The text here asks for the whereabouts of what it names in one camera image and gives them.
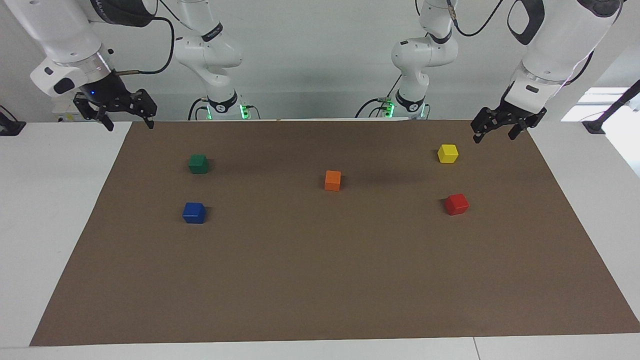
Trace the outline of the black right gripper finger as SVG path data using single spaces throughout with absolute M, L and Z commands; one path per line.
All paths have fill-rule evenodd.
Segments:
M 154 129 L 154 117 L 158 111 L 158 105 L 145 89 L 138 89 L 128 95 L 126 111 L 133 116 L 142 118 L 149 130 Z
M 106 109 L 100 106 L 98 109 L 94 109 L 84 93 L 76 92 L 73 96 L 73 104 L 84 120 L 96 121 L 103 125 L 108 132 L 114 130 L 114 123 L 108 116 Z

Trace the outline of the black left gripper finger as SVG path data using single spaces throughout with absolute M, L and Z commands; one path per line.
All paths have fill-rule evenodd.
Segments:
M 490 109 L 489 107 L 483 107 L 471 121 L 473 141 L 479 144 L 486 134 L 502 126 L 502 111 L 498 108 Z
M 512 115 L 513 126 L 508 132 L 508 137 L 514 141 L 522 132 L 537 127 L 546 113 L 547 111 L 540 111 L 535 114 L 529 114 L 528 116 Z

